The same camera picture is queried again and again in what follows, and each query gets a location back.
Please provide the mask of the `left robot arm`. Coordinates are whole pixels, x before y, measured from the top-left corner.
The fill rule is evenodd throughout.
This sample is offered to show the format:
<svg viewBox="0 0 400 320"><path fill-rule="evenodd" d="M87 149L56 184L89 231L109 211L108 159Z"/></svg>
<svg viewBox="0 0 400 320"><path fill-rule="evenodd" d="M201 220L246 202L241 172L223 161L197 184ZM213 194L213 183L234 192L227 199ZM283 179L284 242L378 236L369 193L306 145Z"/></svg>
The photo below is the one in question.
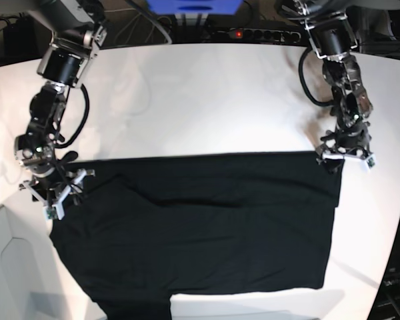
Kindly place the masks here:
<svg viewBox="0 0 400 320"><path fill-rule="evenodd" d="M369 171L376 165L375 154L370 150L368 121L373 105L363 85L360 66L351 53L358 42L346 14L350 3L294 1L293 6L294 12L286 18L302 24L309 38L298 64L301 86L311 102L329 108L336 118L334 130L320 138L317 162L329 172L335 172L345 161L356 162ZM307 87L303 64L310 52L323 62L323 78L333 96L330 101L316 100Z"/></svg>

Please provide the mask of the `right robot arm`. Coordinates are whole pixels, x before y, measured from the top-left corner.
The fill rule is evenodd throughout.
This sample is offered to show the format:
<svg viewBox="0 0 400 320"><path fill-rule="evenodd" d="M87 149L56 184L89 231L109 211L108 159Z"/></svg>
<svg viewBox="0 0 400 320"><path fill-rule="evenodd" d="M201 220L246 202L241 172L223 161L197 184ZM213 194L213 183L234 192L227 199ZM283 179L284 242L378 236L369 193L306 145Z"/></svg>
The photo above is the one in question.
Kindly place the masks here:
<svg viewBox="0 0 400 320"><path fill-rule="evenodd" d="M58 159L57 149L70 146L80 134L89 114L90 102L83 78L106 36L104 7L100 1L25 1L24 10L52 32L49 48L37 74L45 80L30 103L30 121L24 134L15 138L14 154L32 178L22 182L34 200L42 203L48 217L56 219L65 198L82 193L84 169L66 173L64 165L76 160L68 152ZM85 110L70 139L61 134L61 122L72 89L80 89Z"/></svg>

